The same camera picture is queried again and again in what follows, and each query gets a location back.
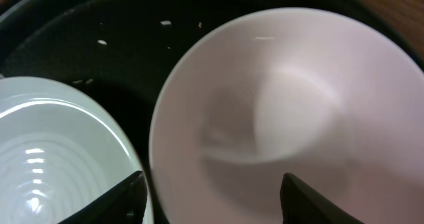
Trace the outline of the white bowl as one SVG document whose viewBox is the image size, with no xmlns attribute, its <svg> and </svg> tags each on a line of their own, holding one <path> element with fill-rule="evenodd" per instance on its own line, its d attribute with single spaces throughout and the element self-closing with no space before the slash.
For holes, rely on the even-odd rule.
<svg viewBox="0 0 424 224">
<path fill-rule="evenodd" d="M 237 18 L 168 76 L 150 168 L 170 223 L 281 223 L 287 172 L 363 223 L 422 223 L 423 71 L 336 13 Z"/>
</svg>

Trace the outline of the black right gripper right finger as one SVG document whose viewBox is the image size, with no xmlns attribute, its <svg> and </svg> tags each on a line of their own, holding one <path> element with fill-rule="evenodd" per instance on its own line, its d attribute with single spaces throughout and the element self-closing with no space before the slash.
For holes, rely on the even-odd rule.
<svg viewBox="0 0 424 224">
<path fill-rule="evenodd" d="M 363 224 L 292 173 L 280 188 L 283 224 Z"/>
</svg>

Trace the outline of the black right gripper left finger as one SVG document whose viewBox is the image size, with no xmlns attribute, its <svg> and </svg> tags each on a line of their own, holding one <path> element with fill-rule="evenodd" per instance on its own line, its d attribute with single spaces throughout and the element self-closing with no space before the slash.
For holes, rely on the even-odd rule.
<svg viewBox="0 0 424 224">
<path fill-rule="evenodd" d="M 147 197 L 144 172 L 136 171 L 59 224 L 142 224 Z"/>
</svg>

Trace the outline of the white plate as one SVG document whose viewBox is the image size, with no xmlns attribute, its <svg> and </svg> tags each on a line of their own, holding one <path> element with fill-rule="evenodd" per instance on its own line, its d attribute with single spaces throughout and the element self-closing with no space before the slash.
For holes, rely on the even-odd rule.
<svg viewBox="0 0 424 224">
<path fill-rule="evenodd" d="M 43 78 L 1 80 L 2 223 L 59 223 L 136 171 L 131 142 L 90 97 Z M 153 220 L 148 191 L 142 223 Z"/>
</svg>

